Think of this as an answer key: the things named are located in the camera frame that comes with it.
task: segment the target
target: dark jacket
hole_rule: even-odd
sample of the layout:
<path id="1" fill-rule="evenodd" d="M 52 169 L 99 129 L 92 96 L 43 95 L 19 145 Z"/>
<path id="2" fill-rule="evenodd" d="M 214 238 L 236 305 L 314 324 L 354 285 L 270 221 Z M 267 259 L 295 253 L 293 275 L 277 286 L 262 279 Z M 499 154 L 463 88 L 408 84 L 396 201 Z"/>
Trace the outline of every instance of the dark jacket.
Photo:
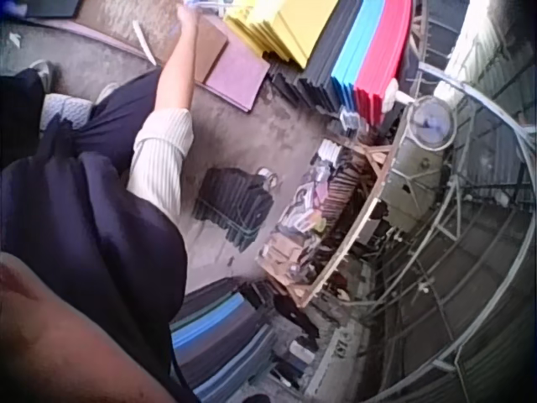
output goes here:
<path id="1" fill-rule="evenodd" d="M 92 319 L 177 400 L 169 321 L 185 294 L 186 251 L 172 222 L 121 185 L 98 154 L 73 157 L 54 121 L 32 158 L 0 177 L 0 247 Z"/>

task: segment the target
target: yellow foam sheet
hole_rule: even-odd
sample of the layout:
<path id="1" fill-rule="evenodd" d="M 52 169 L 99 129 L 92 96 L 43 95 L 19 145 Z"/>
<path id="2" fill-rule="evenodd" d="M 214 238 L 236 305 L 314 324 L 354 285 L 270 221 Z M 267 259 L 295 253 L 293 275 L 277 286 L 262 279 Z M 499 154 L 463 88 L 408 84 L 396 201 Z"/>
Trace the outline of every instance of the yellow foam sheet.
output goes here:
<path id="1" fill-rule="evenodd" d="M 258 40 L 257 35 L 248 28 L 247 24 L 248 15 L 257 1 L 258 0 L 237 1 L 237 4 L 241 3 L 248 7 L 229 8 L 226 17 L 224 18 L 224 22 L 229 29 L 242 40 L 242 42 L 247 44 L 250 49 L 253 50 L 256 55 L 262 56 L 264 52 L 270 51 L 270 48 L 265 43 Z"/>
<path id="2" fill-rule="evenodd" d="M 309 59 L 337 0 L 287 0 L 279 10 L 302 55 Z"/>
<path id="3" fill-rule="evenodd" d="M 240 0 L 226 23 L 256 54 L 274 52 L 305 68 L 337 0 Z"/>
<path id="4" fill-rule="evenodd" d="M 258 35 L 264 37 L 274 51 L 281 59 L 289 60 L 292 54 L 287 50 L 272 30 L 270 24 L 274 21 L 278 10 L 285 0 L 258 0 L 251 13 L 248 15 L 248 26 Z"/>

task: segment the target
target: white striped sleeve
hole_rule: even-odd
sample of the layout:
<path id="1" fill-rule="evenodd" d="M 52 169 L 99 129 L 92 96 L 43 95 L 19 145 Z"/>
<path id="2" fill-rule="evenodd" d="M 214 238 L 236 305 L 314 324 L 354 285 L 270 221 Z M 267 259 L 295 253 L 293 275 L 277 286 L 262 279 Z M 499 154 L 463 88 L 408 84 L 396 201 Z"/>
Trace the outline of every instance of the white striped sleeve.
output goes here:
<path id="1" fill-rule="evenodd" d="M 194 135 L 186 109 L 151 113 L 134 141 L 127 189 L 156 206 L 179 228 L 180 173 Z"/>

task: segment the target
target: skin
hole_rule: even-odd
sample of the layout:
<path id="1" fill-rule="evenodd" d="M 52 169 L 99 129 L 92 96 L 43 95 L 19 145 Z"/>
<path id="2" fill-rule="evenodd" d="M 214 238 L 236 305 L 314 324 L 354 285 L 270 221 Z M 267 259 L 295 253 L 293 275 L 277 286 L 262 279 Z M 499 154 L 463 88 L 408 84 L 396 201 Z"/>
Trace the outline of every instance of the skin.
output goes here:
<path id="1" fill-rule="evenodd" d="M 198 14 L 179 6 L 178 18 L 182 32 L 159 79 L 155 110 L 192 102 Z M 2 377 L 36 401 L 174 401 L 99 326 L 9 254 L 0 254 L 0 357 Z"/>

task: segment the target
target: shoe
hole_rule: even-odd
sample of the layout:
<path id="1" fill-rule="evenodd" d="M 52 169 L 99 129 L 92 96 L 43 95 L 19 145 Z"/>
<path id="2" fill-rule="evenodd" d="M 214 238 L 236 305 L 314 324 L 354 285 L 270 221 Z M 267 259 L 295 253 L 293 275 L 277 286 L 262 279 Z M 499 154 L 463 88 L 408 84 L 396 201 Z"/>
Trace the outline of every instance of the shoe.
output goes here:
<path id="1" fill-rule="evenodd" d="M 37 71 L 45 94 L 50 94 L 52 91 L 52 81 L 54 79 L 55 67 L 48 60 L 37 60 L 29 66 L 30 69 Z"/>
<path id="2" fill-rule="evenodd" d="M 116 91 L 119 88 L 119 84 L 116 82 L 111 82 L 107 86 L 105 86 L 101 93 L 99 94 L 99 97 L 97 97 L 97 101 L 95 102 L 96 105 L 100 104 L 102 101 L 107 99 L 114 91 Z"/>

